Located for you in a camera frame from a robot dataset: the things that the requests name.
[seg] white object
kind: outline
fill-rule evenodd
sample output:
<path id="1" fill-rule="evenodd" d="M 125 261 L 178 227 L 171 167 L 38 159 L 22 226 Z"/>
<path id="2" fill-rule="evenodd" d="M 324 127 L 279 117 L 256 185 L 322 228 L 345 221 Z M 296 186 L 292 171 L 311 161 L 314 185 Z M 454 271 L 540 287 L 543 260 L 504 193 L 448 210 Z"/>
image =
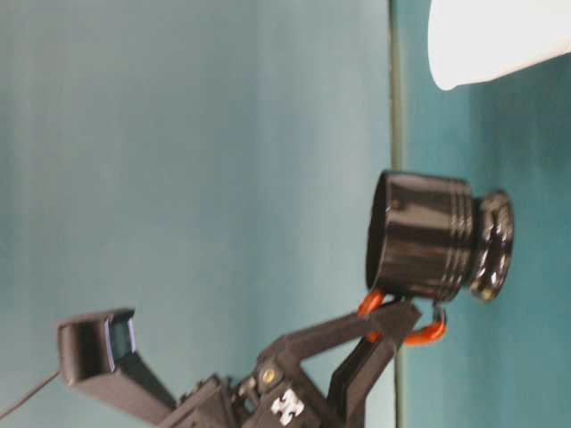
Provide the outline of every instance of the white object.
<path id="1" fill-rule="evenodd" d="M 280 399 L 276 399 L 271 405 L 271 412 L 280 416 L 279 422 L 283 426 L 288 426 L 304 409 L 305 405 L 292 390 L 284 392 L 284 395 Z"/>
<path id="2" fill-rule="evenodd" d="M 571 0 L 433 0 L 428 59 L 441 89 L 571 52 Z"/>

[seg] blue-green background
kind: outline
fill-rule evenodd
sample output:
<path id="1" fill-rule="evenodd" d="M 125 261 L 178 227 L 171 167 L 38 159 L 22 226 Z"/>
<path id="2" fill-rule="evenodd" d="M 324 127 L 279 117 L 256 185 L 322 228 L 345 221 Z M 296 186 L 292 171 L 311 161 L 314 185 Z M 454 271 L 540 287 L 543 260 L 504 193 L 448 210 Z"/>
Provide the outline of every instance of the blue-green background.
<path id="1" fill-rule="evenodd" d="M 352 310 L 387 52 L 385 1 L 0 2 L 0 407 L 57 366 L 60 317 L 136 307 L 179 395 Z M 393 425 L 391 371 L 369 404 Z M 61 383 L 3 422 L 104 425 L 143 426 Z"/>
<path id="2" fill-rule="evenodd" d="M 458 297 L 444 341 L 405 351 L 403 426 L 569 426 L 571 57 L 442 92 L 426 54 L 430 2 L 392 4 L 402 166 L 464 177 L 475 194 L 501 186 L 516 216 L 499 299 Z"/>

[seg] light fixture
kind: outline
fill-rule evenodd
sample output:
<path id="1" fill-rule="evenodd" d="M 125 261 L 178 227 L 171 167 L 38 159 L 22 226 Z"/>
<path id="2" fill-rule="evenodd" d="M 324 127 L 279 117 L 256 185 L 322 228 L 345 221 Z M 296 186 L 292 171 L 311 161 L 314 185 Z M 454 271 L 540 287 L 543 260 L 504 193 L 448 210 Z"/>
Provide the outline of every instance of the light fixture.
<path id="1" fill-rule="evenodd" d="M 428 60 L 449 90 L 571 52 L 568 0 L 433 0 Z"/>

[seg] black wire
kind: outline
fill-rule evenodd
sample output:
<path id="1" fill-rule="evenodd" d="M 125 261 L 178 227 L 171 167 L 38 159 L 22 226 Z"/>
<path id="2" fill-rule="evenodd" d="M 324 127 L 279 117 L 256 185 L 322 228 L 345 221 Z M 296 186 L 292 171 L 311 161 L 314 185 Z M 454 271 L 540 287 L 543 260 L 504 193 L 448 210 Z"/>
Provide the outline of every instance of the black wire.
<path id="1" fill-rule="evenodd" d="M 36 385 L 34 388 L 32 388 L 29 392 L 26 393 L 26 395 L 24 395 L 21 399 L 19 399 L 18 401 L 16 401 L 14 404 L 12 404 L 9 408 L 7 408 L 4 412 L 2 412 L 0 414 L 0 421 L 2 419 L 4 419 L 5 417 L 7 417 L 8 415 L 10 415 L 13 411 L 18 410 L 22 405 L 24 405 L 26 403 L 26 401 L 28 401 L 29 399 L 31 399 L 34 395 L 36 395 L 42 388 L 44 388 L 46 385 L 48 385 L 53 379 L 55 379 L 57 377 L 57 375 L 60 373 L 59 370 L 56 370 L 55 372 L 53 372 L 52 374 L 50 374 L 49 376 L 46 377 L 46 379 L 44 379 L 42 382 L 40 382 L 38 385 Z"/>

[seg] metal bolt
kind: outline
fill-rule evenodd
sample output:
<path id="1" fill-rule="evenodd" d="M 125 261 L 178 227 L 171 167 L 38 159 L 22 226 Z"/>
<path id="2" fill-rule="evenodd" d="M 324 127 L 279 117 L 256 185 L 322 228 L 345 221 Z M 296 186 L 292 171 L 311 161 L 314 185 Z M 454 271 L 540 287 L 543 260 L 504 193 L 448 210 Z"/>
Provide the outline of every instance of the metal bolt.
<path id="1" fill-rule="evenodd" d="M 274 382 L 274 379 L 276 379 L 276 371 L 273 368 L 268 368 L 261 376 L 261 380 L 266 384 Z"/>

